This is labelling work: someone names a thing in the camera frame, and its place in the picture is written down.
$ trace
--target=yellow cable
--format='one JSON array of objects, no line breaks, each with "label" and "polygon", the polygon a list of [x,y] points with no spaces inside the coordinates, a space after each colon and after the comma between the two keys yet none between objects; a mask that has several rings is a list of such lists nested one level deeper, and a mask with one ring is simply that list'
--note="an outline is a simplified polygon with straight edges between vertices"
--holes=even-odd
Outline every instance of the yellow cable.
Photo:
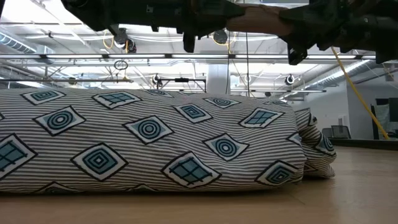
[{"label": "yellow cable", "polygon": [[386,131],[384,130],[384,128],[381,126],[379,120],[377,120],[377,118],[373,115],[372,111],[368,108],[366,102],[363,100],[361,94],[358,92],[358,90],[355,88],[353,81],[351,81],[350,77],[348,76],[346,70],[344,69],[343,63],[341,62],[340,58],[338,57],[335,48],[331,47],[331,50],[333,51],[338,64],[340,65],[341,70],[343,71],[347,82],[349,82],[349,85],[351,86],[351,88],[354,90],[356,96],[358,97],[358,99],[360,100],[360,102],[363,104],[363,106],[365,107],[366,111],[368,111],[369,115],[372,117],[373,121],[375,122],[375,124],[377,125],[377,127],[381,130],[381,133],[383,133],[383,136],[385,139],[390,140],[390,137],[388,136],[388,134],[386,133]]},{"label": "yellow cable", "polygon": [[383,68],[384,68],[384,71],[387,72],[392,79],[394,79],[394,76],[391,74],[391,72],[386,68],[386,66],[384,64],[383,64]]},{"label": "yellow cable", "polygon": [[103,41],[103,43],[104,43],[104,46],[105,46],[107,49],[111,49],[111,48],[113,47],[113,40],[114,40],[114,37],[112,37],[112,45],[111,45],[111,46],[106,45],[106,43],[105,43],[105,36],[106,36],[106,33],[107,33],[107,32],[108,32],[108,31],[105,30],[105,32],[104,32],[104,38],[102,39],[102,41]]},{"label": "yellow cable", "polygon": [[231,53],[231,51],[229,51],[229,45],[236,41],[236,32],[234,33],[234,39],[233,39],[231,42],[229,42],[228,44],[219,44],[219,43],[217,43],[217,42],[214,40],[214,37],[213,37],[213,36],[211,36],[211,38],[213,39],[214,43],[216,43],[217,45],[226,46],[226,48],[228,49],[228,52]]}]

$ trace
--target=white wall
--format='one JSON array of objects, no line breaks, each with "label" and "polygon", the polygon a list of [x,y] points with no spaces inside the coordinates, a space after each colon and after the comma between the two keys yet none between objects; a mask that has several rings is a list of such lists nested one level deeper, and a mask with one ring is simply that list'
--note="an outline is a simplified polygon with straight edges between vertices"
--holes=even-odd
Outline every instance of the white wall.
[{"label": "white wall", "polygon": [[326,93],[311,93],[304,102],[292,104],[294,110],[311,108],[311,112],[318,118],[319,130],[339,125],[338,119],[343,118],[343,125],[349,127],[348,99],[346,82],[338,87],[326,88]]},{"label": "white wall", "polygon": [[[397,81],[389,83],[398,88]],[[347,89],[351,137],[353,139],[373,139],[372,118],[351,87],[347,86]],[[376,105],[376,98],[398,97],[398,89],[388,85],[384,77],[358,84],[356,89],[362,95],[369,108],[371,104]]]}]

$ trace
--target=concentric circle pattern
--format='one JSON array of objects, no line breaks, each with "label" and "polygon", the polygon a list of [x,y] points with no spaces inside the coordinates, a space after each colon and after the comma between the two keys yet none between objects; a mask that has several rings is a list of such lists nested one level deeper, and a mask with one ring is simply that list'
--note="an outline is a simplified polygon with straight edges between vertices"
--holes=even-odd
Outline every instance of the concentric circle pattern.
[{"label": "concentric circle pattern", "polygon": [[160,135],[162,128],[160,125],[152,120],[143,121],[138,126],[139,134],[147,139],[154,139]]},{"label": "concentric circle pattern", "polygon": [[224,100],[224,99],[214,99],[214,102],[220,106],[228,106],[231,104],[229,100]]},{"label": "concentric circle pattern", "polygon": [[47,121],[47,126],[53,130],[59,130],[67,127],[73,122],[73,115],[69,111],[61,111],[51,115]]},{"label": "concentric circle pattern", "polygon": [[164,95],[165,92],[162,90],[148,90],[149,93],[155,94],[155,95]]},{"label": "concentric circle pattern", "polygon": [[234,156],[236,154],[236,152],[238,151],[238,148],[236,147],[236,145],[228,139],[217,140],[215,146],[216,146],[217,152],[225,157]]}]

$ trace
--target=rope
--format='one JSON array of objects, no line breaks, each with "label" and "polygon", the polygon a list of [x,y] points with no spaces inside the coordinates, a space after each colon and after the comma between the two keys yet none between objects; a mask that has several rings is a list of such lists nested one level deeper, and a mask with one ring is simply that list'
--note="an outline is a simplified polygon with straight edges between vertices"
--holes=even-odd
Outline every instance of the rope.
[{"label": "rope", "polygon": [[331,47],[331,50],[333,51],[333,54],[335,55],[338,64],[340,65],[341,70],[343,71],[347,82],[349,83],[349,85],[351,86],[351,88],[354,90],[355,95],[358,97],[358,99],[360,100],[360,102],[362,103],[362,105],[365,107],[366,111],[369,113],[369,115],[372,117],[373,121],[375,122],[375,124],[377,125],[377,127],[381,130],[381,133],[383,133],[383,136],[385,139],[390,140],[390,137],[388,136],[388,134],[386,133],[386,131],[384,130],[384,128],[381,126],[379,120],[377,120],[377,118],[373,115],[372,111],[369,109],[369,107],[367,106],[366,102],[363,100],[361,94],[358,92],[358,90],[355,88],[353,81],[351,81],[349,75],[347,74],[346,70],[344,69],[343,63],[341,62],[340,58],[338,57],[338,54],[335,51],[334,47]]}]

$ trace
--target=diamond pattern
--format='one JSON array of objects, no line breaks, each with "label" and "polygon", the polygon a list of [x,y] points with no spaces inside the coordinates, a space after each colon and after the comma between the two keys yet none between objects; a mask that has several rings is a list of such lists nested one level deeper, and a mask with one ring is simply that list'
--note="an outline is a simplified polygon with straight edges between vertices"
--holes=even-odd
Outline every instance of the diamond pattern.
[{"label": "diamond pattern", "polygon": [[47,184],[46,186],[42,187],[41,189],[37,190],[34,193],[37,194],[70,194],[70,193],[78,193],[79,190],[71,189],[66,187],[62,184],[59,184],[55,181]]},{"label": "diamond pattern", "polygon": [[299,135],[298,132],[291,134],[289,137],[287,137],[286,140],[298,145],[301,147],[301,136]]},{"label": "diamond pattern", "polygon": [[120,91],[117,93],[98,94],[93,96],[93,99],[108,109],[115,109],[119,106],[124,106],[130,103],[141,101],[139,97],[125,91]]},{"label": "diamond pattern", "polygon": [[248,117],[244,118],[239,124],[245,128],[265,128],[283,114],[283,112],[258,108]]},{"label": "diamond pattern", "polygon": [[229,108],[230,106],[233,106],[233,105],[236,105],[236,104],[240,103],[238,101],[227,100],[227,99],[224,99],[224,98],[207,98],[207,99],[204,99],[204,100],[206,100],[207,102],[209,102],[209,103],[211,103],[213,105],[218,106],[219,108],[223,108],[223,109]]},{"label": "diamond pattern", "polygon": [[101,182],[128,165],[128,161],[105,143],[91,146],[70,160],[87,175]]},{"label": "diamond pattern", "polygon": [[0,141],[0,180],[37,156],[16,134]]},{"label": "diamond pattern", "polygon": [[146,184],[139,184],[131,189],[126,190],[127,192],[155,192],[157,190],[149,187]]},{"label": "diamond pattern", "polygon": [[237,158],[249,147],[249,144],[238,142],[228,134],[222,134],[203,143],[227,162]]},{"label": "diamond pattern", "polygon": [[42,115],[33,120],[51,136],[57,136],[86,121],[72,106]]},{"label": "diamond pattern", "polygon": [[277,187],[289,181],[299,169],[284,161],[275,161],[256,178],[256,182]]},{"label": "diamond pattern", "polygon": [[32,103],[33,105],[40,105],[42,103],[53,101],[62,98],[64,96],[66,96],[64,93],[55,90],[36,91],[33,93],[22,94],[22,97],[25,98],[29,103]]},{"label": "diamond pattern", "polygon": [[314,171],[318,171],[318,170],[308,164],[304,164],[304,172],[314,172]]},{"label": "diamond pattern", "polygon": [[321,138],[319,139],[318,144],[314,148],[328,156],[336,155],[332,143],[323,134],[321,134]]},{"label": "diamond pattern", "polygon": [[197,93],[186,93],[186,92],[180,91],[179,94],[184,95],[184,96],[192,96],[192,95],[195,95]]},{"label": "diamond pattern", "polygon": [[162,120],[156,116],[123,125],[144,144],[156,142],[169,134],[174,133]]},{"label": "diamond pattern", "polygon": [[177,110],[177,112],[179,112],[184,118],[194,124],[213,118],[206,111],[193,104],[174,106],[174,109]]},{"label": "diamond pattern", "polygon": [[162,169],[162,173],[175,183],[190,189],[211,184],[221,177],[219,172],[204,165],[193,152],[186,152],[170,161]]},{"label": "diamond pattern", "polygon": [[145,91],[151,95],[154,95],[154,96],[164,96],[164,97],[174,98],[172,95],[170,95],[166,91],[162,91],[162,90],[143,90],[143,91]]}]

